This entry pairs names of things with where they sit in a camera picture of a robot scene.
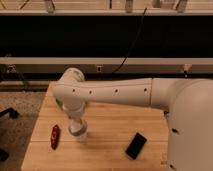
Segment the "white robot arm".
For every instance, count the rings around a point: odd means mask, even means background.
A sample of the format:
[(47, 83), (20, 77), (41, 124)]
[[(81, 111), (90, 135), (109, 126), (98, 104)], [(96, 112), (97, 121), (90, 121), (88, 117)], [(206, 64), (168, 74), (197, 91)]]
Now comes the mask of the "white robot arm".
[(67, 69), (53, 88), (71, 118), (70, 133), (87, 130), (82, 115), (88, 102), (160, 109), (167, 113), (168, 171), (213, 171), (213, 79), (142, 78), (87, 81), (77, 68)]

